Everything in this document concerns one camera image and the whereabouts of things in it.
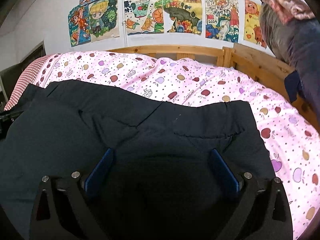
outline pink bedding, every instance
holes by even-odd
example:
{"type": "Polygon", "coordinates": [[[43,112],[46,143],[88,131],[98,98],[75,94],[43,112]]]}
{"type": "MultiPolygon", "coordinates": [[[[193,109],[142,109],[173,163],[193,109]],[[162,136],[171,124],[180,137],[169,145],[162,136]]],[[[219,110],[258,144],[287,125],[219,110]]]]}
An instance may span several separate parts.
{"type": "Polygon", "coordinates": [[[280,94],[247,75],[188,58],[174,61],[140,54],[90,51],[51,57],[34,84],[46,87],[50,82],[68,79],[121,87],[146,98],[191,107],[248,101],[276,175],[284,183],[294,239],[303,233],[318,211],[319,134],[280,94]]]}

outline red checkered pillow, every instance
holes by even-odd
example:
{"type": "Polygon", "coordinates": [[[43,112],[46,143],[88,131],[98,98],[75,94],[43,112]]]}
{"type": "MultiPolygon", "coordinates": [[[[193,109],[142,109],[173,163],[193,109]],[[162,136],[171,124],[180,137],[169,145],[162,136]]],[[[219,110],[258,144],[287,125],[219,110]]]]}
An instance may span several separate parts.
{"type": "Polygon", "coordinates": [[[7,102],[7,104],[4,107],[5,111],[10,110],[12,107],[14,107],[18,103],[22,93],[25,91],[25,89],[30,83],[32,84],[36,80],[36,77],[40,69],[42,68],[43,64],[48,60],[50,56],[51,55],[47,55],[47,56],[36,59],[22,72],[21,76],[19,77],[14,87],[10,100],[7,102]]]}

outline metal screw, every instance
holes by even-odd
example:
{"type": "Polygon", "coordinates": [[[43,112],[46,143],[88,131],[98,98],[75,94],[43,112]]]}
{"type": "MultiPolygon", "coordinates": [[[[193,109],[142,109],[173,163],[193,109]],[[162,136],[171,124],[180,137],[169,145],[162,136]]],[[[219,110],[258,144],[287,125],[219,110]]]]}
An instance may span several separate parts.
{"type": "Polygon", "coordinates": [[[71,174],[71,177],[73,177],[74,179],[78,178],[79,176],[80,176],[79,171],[75,171],[74,173],[71,174]]]}
{"type": "Polygon", "coordinates": [[[43,182],[46,182],[46,181],[48,181],[48,179],[49,179],[49,176],[48,176],[48,175],[45,175],[45,176],[42,177],[41,180],[42,180],[43,182]]]}
{"type": "Polygon", "coordinates": [[[281,179],[278,178],[278,177],[275,177],[273,180],[274,180],[276,183],[281,183],[281,179]]]}
{"type": "Polygon", "coordinates": [[[251,174],[250,172],[245,172],[245,173],[244,173],[244,177],[245,177],[246,179],[251,179],[251,178],[252,178],[252,174],[251,174]]]}

